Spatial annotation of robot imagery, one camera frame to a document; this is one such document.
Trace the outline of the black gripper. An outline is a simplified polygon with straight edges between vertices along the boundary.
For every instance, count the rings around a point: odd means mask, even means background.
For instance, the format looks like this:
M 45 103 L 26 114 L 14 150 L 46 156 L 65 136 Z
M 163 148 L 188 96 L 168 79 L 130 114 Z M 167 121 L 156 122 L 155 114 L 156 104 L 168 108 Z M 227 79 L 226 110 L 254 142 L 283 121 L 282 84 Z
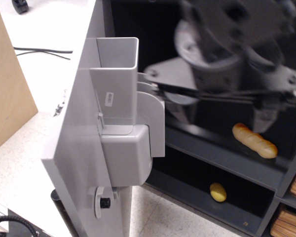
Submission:
M 166 109 L 194 123 L 200 99 L 250 103 L 253 131 L 265 133 L 279 104 L 296 99 L 296 70 L 284 64 L 277 40 L 295 32 L 291 0 L 183 0 L 174 33 L 178 56 L 145 69 L 165 93 Z

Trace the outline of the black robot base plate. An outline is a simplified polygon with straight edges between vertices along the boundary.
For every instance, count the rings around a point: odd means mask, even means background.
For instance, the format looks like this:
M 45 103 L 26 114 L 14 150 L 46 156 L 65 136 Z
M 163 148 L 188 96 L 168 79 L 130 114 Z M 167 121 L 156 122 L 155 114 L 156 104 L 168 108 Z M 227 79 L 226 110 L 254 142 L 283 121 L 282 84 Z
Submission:
M 32 227 L 39 233 L 40 237 L 51 237 L 50 234 L 45 232 L 43 229 L 31 223 Z M 31 237 L 32 233 L 23 224 L 18 222 L 9 221 L 8 222 L 9 232 L 8 237 Z

